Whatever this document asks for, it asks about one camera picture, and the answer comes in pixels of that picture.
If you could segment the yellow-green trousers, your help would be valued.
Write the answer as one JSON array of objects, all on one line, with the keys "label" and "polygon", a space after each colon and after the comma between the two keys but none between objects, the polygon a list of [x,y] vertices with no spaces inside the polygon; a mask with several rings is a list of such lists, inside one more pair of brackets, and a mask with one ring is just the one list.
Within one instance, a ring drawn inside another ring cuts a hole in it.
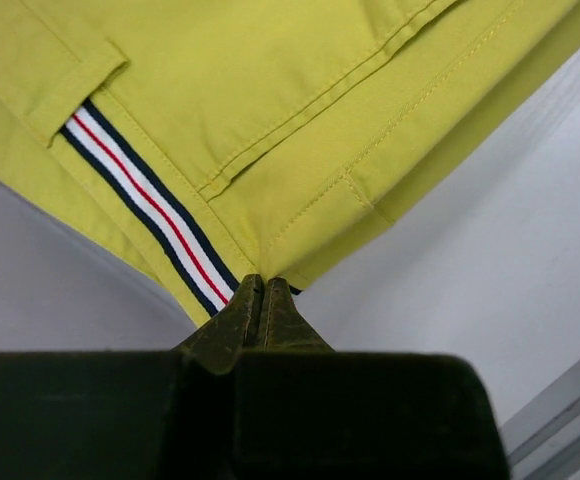
[{"label": "yellow-green trousers", "polygon": [[196,324],[307,288],[580,47],[580,1],[0,0],[0,181]]}]

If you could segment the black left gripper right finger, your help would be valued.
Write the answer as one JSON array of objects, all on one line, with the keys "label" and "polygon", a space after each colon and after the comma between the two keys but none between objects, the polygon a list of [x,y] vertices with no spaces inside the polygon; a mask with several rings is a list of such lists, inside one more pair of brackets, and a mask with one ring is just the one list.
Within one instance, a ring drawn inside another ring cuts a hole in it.
[{"label": "black left gripper right finger", "polygon": [[233,370],[239,479],[507,479],[488,393],[444,354],[336,352],[280,278]]}]

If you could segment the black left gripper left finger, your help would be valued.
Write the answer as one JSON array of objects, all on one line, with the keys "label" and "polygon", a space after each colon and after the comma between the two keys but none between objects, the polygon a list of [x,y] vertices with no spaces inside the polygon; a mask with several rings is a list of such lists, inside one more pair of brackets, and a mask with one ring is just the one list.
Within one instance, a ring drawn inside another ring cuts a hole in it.
[{"label": "black left gripper left finger", "polygon": [[0,352],[0,479],[229,479],[222,374],[263,282],[161,351]]}]

